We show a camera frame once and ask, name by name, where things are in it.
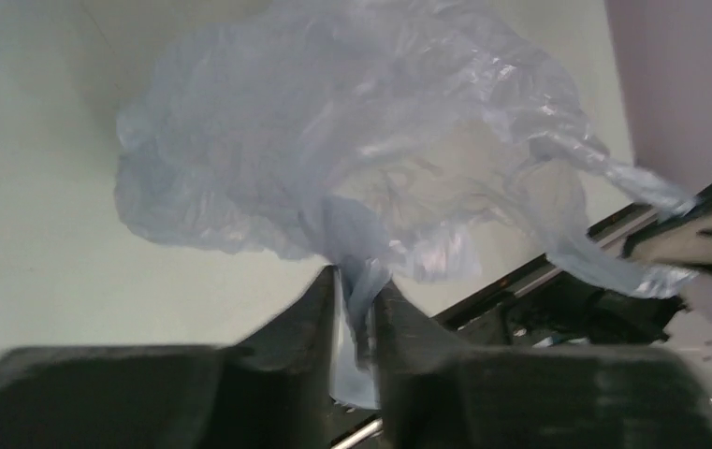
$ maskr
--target white table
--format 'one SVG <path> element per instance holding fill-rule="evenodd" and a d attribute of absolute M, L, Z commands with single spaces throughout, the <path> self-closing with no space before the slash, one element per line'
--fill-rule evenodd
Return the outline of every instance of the white table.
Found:
<path fill-rule="evenodd" d="M 584 107 L 632 159 L 603 2 L 495 0 L 573 73 Z M 164 248 L 119 223 L 114 114 L 170 39 L 259 10 L 253 0 L 0 0 L 0 352 L 30 344 L 236 341 L 286 307 L 323 265 L 270 253 Z M 598 221 L 628 201 L 588 180 Z M 513 229 L 474 230 L 481 278 L 402 282 L 441 311 L 540 253 Z"/>

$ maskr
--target white plastic bag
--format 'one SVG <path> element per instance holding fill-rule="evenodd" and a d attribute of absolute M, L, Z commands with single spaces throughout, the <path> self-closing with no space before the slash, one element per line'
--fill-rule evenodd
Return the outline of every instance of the white plastic bag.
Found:
<path fill-rule="evenodd" d="M 568 74 L 484 0 L 276 0 L 171 46 L 118 134 L 116 202 L 134 233 L 355 260 L 369 269 L 345 277 L 382 273 L 348 281 L 356 334 L 388 273 L 478 272 L 476 222 L 521 227 L 553 263 L 625 294 L 668 297 L 690 277 L 585 236 L 577 170 L 666 213 L 694 200 L 612 160 Z"/>

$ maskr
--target metal bar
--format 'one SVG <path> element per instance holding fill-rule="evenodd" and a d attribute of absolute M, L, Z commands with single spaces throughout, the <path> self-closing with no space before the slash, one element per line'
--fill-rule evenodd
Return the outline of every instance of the metal bar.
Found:
<path fill-rule="evenodd" d="M 644 210 L 638 215 L 624 220 L 622 223 L 618 224 L 616 228 L 607 232 L 605 235 L 599 236 L 596 241 L 602 248 L 609 247 L 632 232 L 637 231 L 655 221 L 656 211 Z M 507 290 L 516 295 L 516 297 L 523 297 L 535 288 L 551 281 L 561 272 L 562 270 L 560 268 L 549 266 L 541 269 L 537 273 L 531 274 L 529 277 L 524 278 L 513 285 L 508 286 Z M 374 436 L 381 430 L 381 428 L 383 428 L 383 420 L 380 418 L 369 421 L 369 423 L 364 427 L 360 428 L 354 434 L 345 438 L 338 444 L 335 444 L 331 449 L 352 449 L 353 447 L 356 447 L 356 445 Z"/>

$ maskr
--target plastic bag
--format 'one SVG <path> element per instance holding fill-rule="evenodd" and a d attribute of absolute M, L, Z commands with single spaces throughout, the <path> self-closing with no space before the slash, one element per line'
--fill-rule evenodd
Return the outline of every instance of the plastic bag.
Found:
<path fill-rule="evenodd" d="M 172 45 L 117 124 L 116 202 L 134 233 L 362 264 L 344 273 L 356 340 L 388 273 L 478 272 L 479 222 L 521 227 L 553 263 L 625 294 L 668 297 L 691 276 L 585 236 L 578 171 L 665 213 L 694 200 L 612 160 L 568 74 L 484 0 L 276 0 Z"/>

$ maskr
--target purple wall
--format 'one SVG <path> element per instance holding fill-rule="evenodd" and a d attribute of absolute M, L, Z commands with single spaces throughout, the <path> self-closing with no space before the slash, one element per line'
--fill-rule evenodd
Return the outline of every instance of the purple wall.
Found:
<path fill-rule="evenodd" d="M 712 0 L 606 0 L 640 165 L 712 182 Z M 712 278 L 687 296 L 712 319 Z"/>

